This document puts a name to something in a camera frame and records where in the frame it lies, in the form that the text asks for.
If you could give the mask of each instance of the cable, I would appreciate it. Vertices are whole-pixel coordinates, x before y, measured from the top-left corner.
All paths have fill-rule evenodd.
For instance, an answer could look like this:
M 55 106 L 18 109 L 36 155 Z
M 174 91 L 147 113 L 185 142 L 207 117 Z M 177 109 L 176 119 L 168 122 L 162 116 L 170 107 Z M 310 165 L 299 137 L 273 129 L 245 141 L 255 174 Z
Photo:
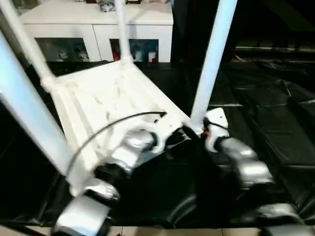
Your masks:
M 246 60 L 244 60 L 244 59 L 240 58 L 238 55 L 236 55 L 236 53 L 234 53 L 234 56 L 235 56 L 238 60 L 240 60 L 241 62 L 247 62 Z
M 80 148 L 76 151 L 76 153 L 73 155 L 72 159 L 70 160 L 70 163 L 69 163 L 69 166 L 68 166 L 68 170 L 65 174 L 65 177 L 68 178 L 72 168 L 73 168 L 73 165 L 75 163 L 75 161 L 78 159 L 78 156 L 79 154 L 81 153 L 82 149 L 90 142 L 92 141 L 98 134 L 100 134 L 101 132 L 103 132 L 105 129 L 108 129 L 110 128 L 111 126 L 119 123 L 119 122 L 122 122 L 122 121 L 125 121 L 127 119 L 130 119 L 130 118 L 134 118 L 134 117 L 139 117 L 139 116 L 144 116 L 144 115 L 160 115 L 160 116 L 163 116 L 165 115 L 166 112 L 142 112 L 142 113 L 137 113 L 137 114 L 134 114 L 134 115 L 131 115 L 131 116 L 128 116 L 128 117 L 125 117 L 125 118 L 122 118 L 122 119 L 118 119 L 110 124 L 108 124 L 107 126 L 101 128 L 100 130 L 98 130 L 96 133 L 94 133 L 92 136 L 90 136 L 81 146 Z
M 226 127 L 224 127 L 224 126 L 222 126 L 222 125 L 220 125 L 220 124 L 213 123 L 213 122 L 209 121 L 209 119 L 208 119 L 208 118 L 204 118 L 204 120 L 203 120 L 203 124 L 204 124 L 204 126 L 205 126 L 205 127 L 208 127 L 208 126 L 211 124 L 211 125 L 214 125 L 214 126 L 217 126 L 217 127 L 220 127 L 220 128 L 222 128 L 222 129 L 227 130 L 227 128 L 226 128 Z

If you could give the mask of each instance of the items on shelf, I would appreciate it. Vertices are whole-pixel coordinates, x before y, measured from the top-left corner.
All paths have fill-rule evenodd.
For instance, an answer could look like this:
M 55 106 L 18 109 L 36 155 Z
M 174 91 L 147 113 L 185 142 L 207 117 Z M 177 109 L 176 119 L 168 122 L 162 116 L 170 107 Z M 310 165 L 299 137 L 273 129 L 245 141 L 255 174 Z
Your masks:
M 168 0 L 142 0 L 145 3 L 151 3 L 151 2 L 160 2 L 160 3 L 167 3 Z
M 134 61 L 158 62 L 158 39 L 130 39 L 130 51 Z M 110 39 L 114 61 L 120 59 L 118 39 Z
M 39 5 L 38 0 L 13 0 L 12 2 L 19 15 L 22 15 Z
M 90 61 L 82 38 L 36 38 L 46 61 Z
M 101 12 L 115 11 L 114 0 L 96 0 Z
M 140 4 L 141 0 L 126 0 L 126 4 L 128 3 L 136 3 L 136 4 Z

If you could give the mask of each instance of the white pole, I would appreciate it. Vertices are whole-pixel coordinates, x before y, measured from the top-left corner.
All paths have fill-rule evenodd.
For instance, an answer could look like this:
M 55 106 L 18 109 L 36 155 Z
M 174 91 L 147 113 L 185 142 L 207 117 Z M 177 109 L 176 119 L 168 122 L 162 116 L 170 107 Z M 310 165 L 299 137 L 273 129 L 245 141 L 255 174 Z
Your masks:
M 213 86 L 231 27 L 237 0 L 220 0 L 213 25 L 206 58 L 190 117 L 190 124 L 196 133 L 201 133 L 203 120 L 208 109 Z
M 29 37 L 20 22 L 19 16 L 10 0 L 0 0 L 1 10 L 11 26 L 26 56 L 31 60 L 32 65 L 41 78 L 41 84 L 47 92 L 51 90 L 55 82 L 55 76 L 51 73 L 44 56 L 33 37 Z
M 1 32 L 0 52 L 0 101 L 49 161 L 65 175 L 74 152 Z M 78 160 L 74 163 L 67 181 L 74 189 L 80 191 L 91 177 L 83 163 Z
M 120 58 L 122 61 L 131 62 L 133 61 L 133 58 L 130 53 L 129 38 L 127 36 L 125 6 L 123 0 L 115 0 L 115 8 L 119 29 Z

